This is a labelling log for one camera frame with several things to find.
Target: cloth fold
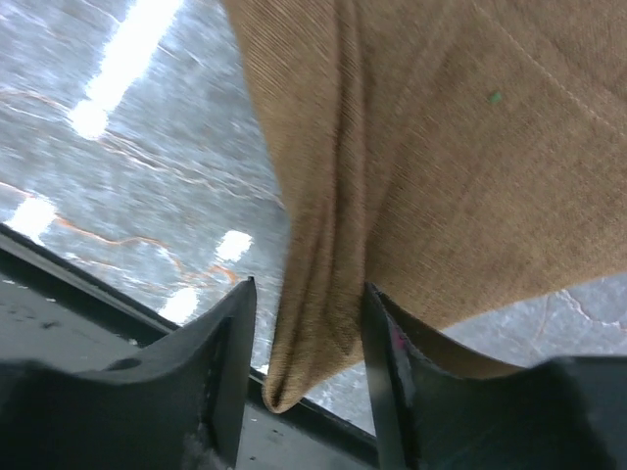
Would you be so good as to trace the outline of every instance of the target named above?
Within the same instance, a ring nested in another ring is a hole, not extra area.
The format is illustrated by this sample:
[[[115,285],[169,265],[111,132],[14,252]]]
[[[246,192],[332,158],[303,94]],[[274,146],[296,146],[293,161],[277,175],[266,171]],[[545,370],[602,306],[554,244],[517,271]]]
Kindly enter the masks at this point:
[[[224,5],[291,222],[273,411],[362,358],[364,281],[440,329],[625,268],[625,2]]]

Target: gray floor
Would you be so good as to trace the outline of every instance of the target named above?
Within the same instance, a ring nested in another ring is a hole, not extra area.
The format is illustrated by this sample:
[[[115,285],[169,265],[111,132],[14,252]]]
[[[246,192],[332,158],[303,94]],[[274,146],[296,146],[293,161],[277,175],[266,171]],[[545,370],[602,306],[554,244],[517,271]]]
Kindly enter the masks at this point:
[[[267,365],[289,224],[217,0],[0,2],[0,220],[184,322],[254,274]],[[528,364],[625,353],[627,276],[450,329]],[[372,431],[363,367],[310,397]]]

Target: towel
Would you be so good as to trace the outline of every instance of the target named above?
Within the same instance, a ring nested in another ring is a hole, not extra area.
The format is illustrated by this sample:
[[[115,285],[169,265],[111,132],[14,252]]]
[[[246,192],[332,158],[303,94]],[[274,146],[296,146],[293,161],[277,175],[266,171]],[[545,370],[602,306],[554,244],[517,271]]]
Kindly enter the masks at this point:
[[[271,410],[362,359],[365,281],[441,329],[625,268],[626,2],[223,1],[291,223]]]

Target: green speck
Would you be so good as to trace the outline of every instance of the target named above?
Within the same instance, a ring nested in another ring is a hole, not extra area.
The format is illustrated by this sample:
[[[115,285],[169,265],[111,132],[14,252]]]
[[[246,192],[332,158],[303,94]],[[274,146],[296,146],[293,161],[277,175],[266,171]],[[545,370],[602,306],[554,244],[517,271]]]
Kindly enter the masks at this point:
[[[497,103],[499,103],[501,100],[503,100],[503,95],[501,94],[500,91],[495,91],[493,94],[490,95],[490,97],[488,98],[488,101],[493,104],[496,105]]]

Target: gray marble tabletop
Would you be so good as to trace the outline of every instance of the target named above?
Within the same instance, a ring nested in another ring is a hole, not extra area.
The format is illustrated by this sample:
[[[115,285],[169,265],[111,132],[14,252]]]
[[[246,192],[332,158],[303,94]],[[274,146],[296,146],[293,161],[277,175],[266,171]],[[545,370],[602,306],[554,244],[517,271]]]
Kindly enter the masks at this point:
[[[255,275],[267,367],[289,221],[218,0],[0,2],[0,220],[181,324]],[[519,364],[624,353],[626,287],[448,332]],[[362,365],[309,397],[372,432]]]

